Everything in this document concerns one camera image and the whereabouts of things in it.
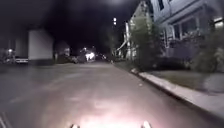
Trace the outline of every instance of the asphalt road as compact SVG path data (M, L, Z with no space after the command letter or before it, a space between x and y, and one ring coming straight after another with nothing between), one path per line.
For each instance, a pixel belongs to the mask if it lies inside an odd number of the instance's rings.
M221 128L215 118L110 64L12 68L0 73L7 128Z

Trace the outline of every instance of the parked car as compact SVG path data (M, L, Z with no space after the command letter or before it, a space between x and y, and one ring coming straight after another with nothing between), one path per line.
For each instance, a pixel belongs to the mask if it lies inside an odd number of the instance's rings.
M16 64L28 64L28 62L29 60L27 58L20 58L20 57L15 58Z

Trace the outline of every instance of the grass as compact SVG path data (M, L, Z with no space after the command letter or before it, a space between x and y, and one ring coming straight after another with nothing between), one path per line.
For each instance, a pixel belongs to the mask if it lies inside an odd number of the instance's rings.
M133 64L128 61L116 62L115 65L127 71L131 71L134 68Z
M198 91L207 91L203 84L204 80L209 76L209 74L190 71L158 71L150 72L150 74L167 79L168 81L183 87Z

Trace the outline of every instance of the curb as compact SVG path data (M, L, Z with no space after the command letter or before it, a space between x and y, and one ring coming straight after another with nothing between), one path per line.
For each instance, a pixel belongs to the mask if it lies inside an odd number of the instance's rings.
M208 111L205 108L200 107L199 105L197 105L197 104L189 101L187 97L177 95L177 94L169 91L167 88L161 87L160 85L158 85L158 83L155 83L155 82L153 82L153 81L145 78L144 76L142 76L141 73L134 73L134 72L131 72L131 71L130 71L130 73L133 74L133 75L135 75L135 76L137 76L138 78L142 79L143 81L145 81L145 82L153 85L155 88L161 90L162 92L164 92L168 96L170 96L170 97L178 100L179 102L187 105L188 107L190 107L192 109L197 110L196 112L198 112L199 114L204 115L204 116L211 117L211 118L209 118L210 120L212 120L214 122L217 122L217 123L221 123L221 124L224 123L224 120L223 120L224 118L222 116L217 115L214 112Z

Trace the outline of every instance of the sidewalk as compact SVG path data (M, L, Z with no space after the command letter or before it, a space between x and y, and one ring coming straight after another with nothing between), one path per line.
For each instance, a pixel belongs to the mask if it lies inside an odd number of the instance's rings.
M168 80L156 77L146 72L139 73L138 75L169 91L173 95L180 97L181 99L184 99L224 119L224 93L204 93L195 91L177 84L173 84ZM209 81L212 81L212 79L216 80L215 78L218 77L220 76L209 78Z

